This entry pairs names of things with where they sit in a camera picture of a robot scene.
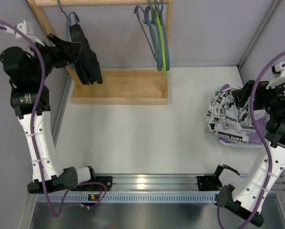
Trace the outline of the black trousers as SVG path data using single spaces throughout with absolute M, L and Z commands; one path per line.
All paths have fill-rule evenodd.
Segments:
M 72 42 L 80 42 L 83 45 L 78 60 L 74 64 L 79 80 L 83 85 L 94 84 L 94 82 L 102 84 L 103 79 L 99 61 L 96 53 L 90 48 L 81 26 L 74 24 L 70 27 L 69 32 Z

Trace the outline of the purple shirt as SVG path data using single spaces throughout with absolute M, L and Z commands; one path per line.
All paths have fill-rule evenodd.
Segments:
M 262 142 L 256 129 L 264 131 L 267 114 L 264 110 L 254 111 L 256 120 L 256 127 L 254 127 L 248 102 L 245 103 L 244 108 L 238 109 L 235 107 L 233 96 L 230 95 L 229 97 L 232 103 L 229 108 L 224 109 L 224 117 L 218 127 L 219 139 L 241 145 L 261 145 Z

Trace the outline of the blue hanger of newsprint garment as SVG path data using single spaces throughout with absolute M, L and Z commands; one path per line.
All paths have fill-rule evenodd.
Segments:
M 155 61 L 157 62 L 158 58 L 159 58 L 159 56 L 158 56 L 159 55 L 158 43 L 156 40 L 154 29 L 152 27 L 151 20 L 149 19 L 148 9 L 149 9 L 149 7 L 146 7 L 144 9 L 142 6 L 137 5 L 134 8 L 134 14 L 136 15 L 138 22 L 140 24 L 140 27 L 141 27 L 141 29 L 142 29 L 142 31 L 143 31 L 146 39 L 147 39 L 147 42 L 148 42 L 148 45 L 149 45 L 150 50 L 152 52 L 152 55 L 153 55 Z M 139 12 L 142 12 L 142 14 L 143 14 L 143 21 L 140 20 Z M 147 25 L 151 40 L 149 39 L 143 24 Z

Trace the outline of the blue hanger of trousers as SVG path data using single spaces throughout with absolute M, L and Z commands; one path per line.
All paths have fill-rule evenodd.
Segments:
M 78 15 L 74 12 L 71 11 L 70 13 L 66 13 L 63 9 L 62 9 L 62 5 L 61 5 L 61 1 L 57 0 L 58 3 L 58 7 L 60 9 L 60 11 L 64 14 L 65 18 L 66 18 L 66 22 L 65 22 L 65 38 L 66 41 L 70 42 L 70 27 L 72 26 L 72 20 L 71 20 L 71 15 L 73 15 L 74 17 L 74 22 L 75 24 L 78 24 L 80 19 L 78 17 Z

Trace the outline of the black white newsprint garment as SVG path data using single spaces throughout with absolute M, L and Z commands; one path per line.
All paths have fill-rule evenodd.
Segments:
M 215 93 L 207 110 L 205 132 L 217 136 L 225 145 L 258 147 L 262 141 L 252 124 L 250 100 L 237 108 L 232 95 L 236 90 L 225 84 Z

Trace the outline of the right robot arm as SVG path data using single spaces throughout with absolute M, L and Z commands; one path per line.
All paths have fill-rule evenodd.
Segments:
M 245 220 L 242 229 L 248 223 L 263 225 L 262 204 L 285 169 L 285 82 L 274 87 L 268 82 L 254 84 L 250 103 L 250 112 L 264 109 L 270 115 L 266 134 L 256 130 L 266 152 L 258 156 L 242 183 L 224 184 L 216 198 L 218 208 L 226 208 Z

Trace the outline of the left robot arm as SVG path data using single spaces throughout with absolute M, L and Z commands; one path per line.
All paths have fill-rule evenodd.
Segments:
M 91 166 L 63 168 L 59 163 L 51 133 L 49 89 L 44 85 L 54 68 L 77 63 L 84 54 L 80 40 L 67 42 L 53 34 L 52 46 L 31 43 L 32 54 L 13 46 L 0 54 L 0 61 L 11 85 L 11 106 L 24 131 L 32 163 L 31 194 L 75 189 L 95 180 Z

